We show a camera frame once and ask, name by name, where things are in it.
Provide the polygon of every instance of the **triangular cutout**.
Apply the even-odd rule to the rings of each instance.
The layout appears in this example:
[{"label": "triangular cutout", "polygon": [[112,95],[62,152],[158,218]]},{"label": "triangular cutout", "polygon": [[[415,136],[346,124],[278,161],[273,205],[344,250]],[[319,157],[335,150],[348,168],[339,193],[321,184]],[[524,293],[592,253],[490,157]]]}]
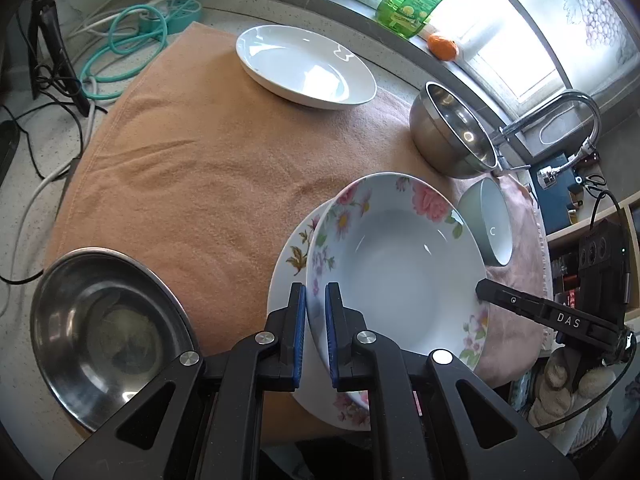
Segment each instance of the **triangular cutout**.
[{"label": "triangular cutout", "polygon": [[466,381],[458,381],[456,388],[465,405],[466,414],[474,428],[478,444],[490,449],[516,436],[516,429]]},{"label": "triangular cutout", "polygon": [[116,437],[140,449],[151,449],[174,391],[174,383],[165,384],[118,428]]}]

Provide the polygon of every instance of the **green bottle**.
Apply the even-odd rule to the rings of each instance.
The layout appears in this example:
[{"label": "green bottle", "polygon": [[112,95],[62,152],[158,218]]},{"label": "green bottle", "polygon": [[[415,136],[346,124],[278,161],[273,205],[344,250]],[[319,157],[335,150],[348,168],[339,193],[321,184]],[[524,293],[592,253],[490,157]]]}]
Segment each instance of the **green bottle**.
[{"label": "green bottle", "polygon": [[376,10],[376,21],[409,39],[422,30],[429,15],[442,0],[382,0]]}]

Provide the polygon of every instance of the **floral plate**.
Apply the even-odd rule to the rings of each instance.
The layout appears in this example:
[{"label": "floral plate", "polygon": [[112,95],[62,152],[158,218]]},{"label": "floral plate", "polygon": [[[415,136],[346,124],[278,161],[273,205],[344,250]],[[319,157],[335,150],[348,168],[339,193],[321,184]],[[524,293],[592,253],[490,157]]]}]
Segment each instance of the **floral plate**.
[{"label": "floral plate", "polygon": [[[267,313],[287,306],[291,283],[305,283],[306,258],[313,232],[329,200],[314,209],[300,222],[284,245],[271,276]],[[369,430],[369,411],[361,408],[347,394],[338,393],[322,364],[308,322],[302,354],[300,387],[293,393],[296,401],[313,416],[344,430]]]},{"label": "floral plate", "polygon": [[[361,311],[370,330],[400,348],[424,355],[446,348],[476,367],[488,325],[476,285],[486,270],[462,216],[439,192],[404,174],[365,176],[338,194],[314,226],[306,311],[325,371],[329,282],[340,284],[344,305]],[[369,407],[366,392],[350,396]]]}]

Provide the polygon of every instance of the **floral bowl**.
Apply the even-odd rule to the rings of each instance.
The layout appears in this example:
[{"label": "floral bowl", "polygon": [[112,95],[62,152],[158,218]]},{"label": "floral bowl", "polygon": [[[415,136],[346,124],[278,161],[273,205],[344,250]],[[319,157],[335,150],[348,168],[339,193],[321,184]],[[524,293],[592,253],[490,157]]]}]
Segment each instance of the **floral bowl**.
[{"label": "floral bowl", "polygon": [[[446,348],[472,370],[484,348],[488,307],[476,297],[486,270],[456,209],[412,176],[376,173],[341,191],[321,216],[308,252],[306,312],[324,366],[324,288],[400,348]],[[351,398],[368,408],[366,392]]]}]

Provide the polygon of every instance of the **silver bolt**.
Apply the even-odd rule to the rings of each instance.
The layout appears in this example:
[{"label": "silver bolt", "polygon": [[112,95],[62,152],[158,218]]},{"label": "silver bolt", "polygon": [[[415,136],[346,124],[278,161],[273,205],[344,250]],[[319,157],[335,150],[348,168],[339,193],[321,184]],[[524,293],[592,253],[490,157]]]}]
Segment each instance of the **silver bolt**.
[{"label": "silver bolt", "polygon": [[193,350],[188,350],[180,356],[180,364],[184,366],[191,366],[196,364],[200,360],[200,356]]},{"label": "silver bolt", "polygon": [[358,332],[358,335],[356,337],[358,338],[358,341],[360,341],[363,345],[371,344],[376,340],[376,335],[369,330]]},{"label": "silver bolt", "polygon": [[257,342],[258,345],[268,345],[269,343],[273,343],[275,339],[276,336],[271,332],[258,332],[255,335],[255,342]]},{"label": "silver bolt", "polygon": [[448,365],[453,361],[453,355],[451,355],[451,352],[442,349],[436,350],[432,357],[439,365]]}]

